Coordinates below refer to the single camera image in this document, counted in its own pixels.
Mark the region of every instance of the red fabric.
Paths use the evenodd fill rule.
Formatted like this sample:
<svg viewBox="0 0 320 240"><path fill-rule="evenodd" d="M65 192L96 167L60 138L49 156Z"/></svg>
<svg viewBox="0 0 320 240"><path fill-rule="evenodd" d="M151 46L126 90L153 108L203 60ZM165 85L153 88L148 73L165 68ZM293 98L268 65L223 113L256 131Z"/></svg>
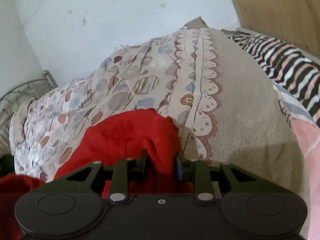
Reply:
<svg viewBox="0 0 320 240"><path fill-rule="evenodd" d="M25 175L10 174L0 179L0 239L17 240L23 236L14 206L23 194L43 184L42 180Z"/></svg>
<svg viewBox="0 0 320 240"><path fill-rule="evenodd" d="M113 165L119 159L138 158L147 149L151 166L145 182L130 183L131 193L185 193L190 192L187 183L174 179L176 152L181 145L178 129L172 118L164 118L154 109L138 109L113 115L99 124L89 127L79 147L70 159L61 166L55 179L74 171L87 163L102 161ZM18 240L22 232L14 217L14 205L25 192L43 184L28 176L9 175L0 180L0 193L10 197L1 198L0 239ZM102 197L108 194L106 183Z"/></svg>

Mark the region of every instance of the beige bedspread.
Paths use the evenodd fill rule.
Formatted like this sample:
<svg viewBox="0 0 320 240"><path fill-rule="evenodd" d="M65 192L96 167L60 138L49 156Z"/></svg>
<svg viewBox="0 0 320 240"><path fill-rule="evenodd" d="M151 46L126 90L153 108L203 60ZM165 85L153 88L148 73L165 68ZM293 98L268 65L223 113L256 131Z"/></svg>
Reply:
<svg viewBox="0 0 320 240"><path fill-rule="evenodd" d="M10 130L16 172L49 182L89 126L150 107L175 120L186 158L230 161L309 206L303 156L272 83L248 53L211 28L184 27L118 50L90 77L17 111ZM308 222L301 234L307 232Z"/></svg>

